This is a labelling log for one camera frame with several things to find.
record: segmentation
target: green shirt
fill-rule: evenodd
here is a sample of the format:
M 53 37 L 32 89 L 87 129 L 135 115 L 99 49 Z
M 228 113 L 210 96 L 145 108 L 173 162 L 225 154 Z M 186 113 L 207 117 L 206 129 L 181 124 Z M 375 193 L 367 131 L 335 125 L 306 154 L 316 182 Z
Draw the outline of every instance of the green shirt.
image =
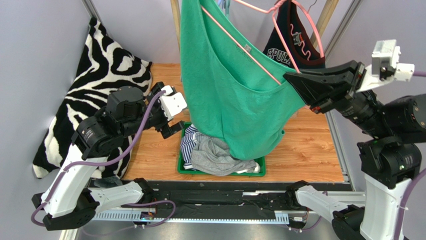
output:
M 278 85 L 206 15 L 203 6 L 282 84 Z M 225 141 L 233 157 L 257 159 L 284 136 L 288 119 L 305 104 L 283 78 L 295 70 L 268 58 L 228 21 L 214 0 L 183 0 L 180 61 L 192 123 Z

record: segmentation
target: gray cloth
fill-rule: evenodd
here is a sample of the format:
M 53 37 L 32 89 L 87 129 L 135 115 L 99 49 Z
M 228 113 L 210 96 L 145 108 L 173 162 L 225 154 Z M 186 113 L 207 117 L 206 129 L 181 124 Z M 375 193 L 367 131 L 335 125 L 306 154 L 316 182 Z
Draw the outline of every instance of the gray cloth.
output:
M 235 172 L 258 173 L 260 166 L 254 160 L 234 159 L 226 142 L 204 134 L 195 136 L 198 144 L 191 153 L 194 169 L 215 175 L 226 176 Z

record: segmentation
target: zebra print fabric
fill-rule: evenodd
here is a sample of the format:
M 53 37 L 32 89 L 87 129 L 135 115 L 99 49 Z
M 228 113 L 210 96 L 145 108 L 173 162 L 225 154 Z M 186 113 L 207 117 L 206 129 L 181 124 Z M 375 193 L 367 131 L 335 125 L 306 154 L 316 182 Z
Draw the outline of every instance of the zebra print fabric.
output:
M 132 86 L 141 89 L 144 96 L 147 96 L 153 80 L 151 64 L 123 49 L 107 36 L 105 27 L 96 18 L 92 18 L 75 80 L 34 157 L 32 165 L 36 177 L 43 178 L 61 167 L 77 126 L 105 106 L 110 93 L 123 86 Z M 108 160 L 118 157 L 132 140 L 133 136 L 125 139 L 123 145 L 115 149 Z M 131 154 L 130 152 L 116 164 L 99 167 L 92 177 L 122 178 Z

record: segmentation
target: black bracket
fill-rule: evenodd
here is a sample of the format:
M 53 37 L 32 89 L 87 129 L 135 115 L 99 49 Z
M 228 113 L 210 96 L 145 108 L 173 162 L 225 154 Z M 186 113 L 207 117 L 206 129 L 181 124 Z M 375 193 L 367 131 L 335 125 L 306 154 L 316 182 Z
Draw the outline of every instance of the black bracket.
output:
M 302 208 L 302 206 L 298 203 L 298 199 L 296 198 L 296 191 L 307 185 L 309 185 L 307 181 L 301 180 L 285 188 L 284 202 L 287 207 L 295 210 Z
M 287 72 L 283 77 L 314 113 L 324 114 L 338 101 L 355 94 L 365 71 L 364 64 L 353 60 L 335 67 L 301 69 L 302 74 Z
M 405 178 L 419 174 L 422 154 L 412 143 L 403 144 L 398 136 L 357 144 L 361 158 L 361 170 L 389 189 Z
M 151 89 L 151 92 L 148 94 L 147 99 L 149 102 L 153 99 L 154 95 L 157 94 L 164 88 L 164 83 L 162 81 L 157 82 Z M 171 87 L 172 93 L 169 96 L 173 96 L 177 93 L 174 86 Z M 163 139 L 167 139 L 168 137 L 172 136 L 173 134 L 178 133 L 180 130 L 184 129 L 184 121 L 179 121 L 178 123 L 169 126 L 169 121 L 167 120 L 167 117 L 164 115 L 163 110 L 160 106 L 160 101 L 157 100 L 157 102 L 154 103 L 154 106 L 152 108 L 153 110 L 150 113 L 150 121 L 149 124 L 147 124 L 149 127 L 155 127 L 155 130 L 157 132 L 160 132 Z
M 365 240 L 360 233 L 361 223 L 364 218 L 364 208 L 348 205 L 347 209 L 333 212 L 331 221 L 333 230 L 339 239 Z
M 380 68 L 380 73 L 378 74 L 380 81 L 385 81 L 388 77 L 395 74 L 396 69 L 392 66 L 382 66 Z
M 145 180 L 145 178 L 136 178 L 133 181 L 140 186 L 143 192 L 143 196 L 138 203 L 147 204 L 152 202 L 154 190 L 148 185 L 148 182 Z

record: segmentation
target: wooden platform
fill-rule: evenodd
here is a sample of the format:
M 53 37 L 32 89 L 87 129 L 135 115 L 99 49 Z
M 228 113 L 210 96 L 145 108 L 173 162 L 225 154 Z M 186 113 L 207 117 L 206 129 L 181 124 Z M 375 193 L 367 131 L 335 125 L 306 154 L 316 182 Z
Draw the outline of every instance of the wooden platform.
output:
M 154 64 L 154 82 L 162 81 L 183 93 L 179 64 Z M 189 113 L 180 113 L 173 121 L 189 121 Z M 326 117 L 301 109 L 285 126 L 281 143 L 266 156 L 266 175 L 212 176 L 179 174 L 177 160 L 180 134 L 164 140 L 155 130 L 145 130 L 133 149 L 125 179 L 145 178 L 165 181 L 246 181 L 246 182 L 342 182 L 343 176 Z

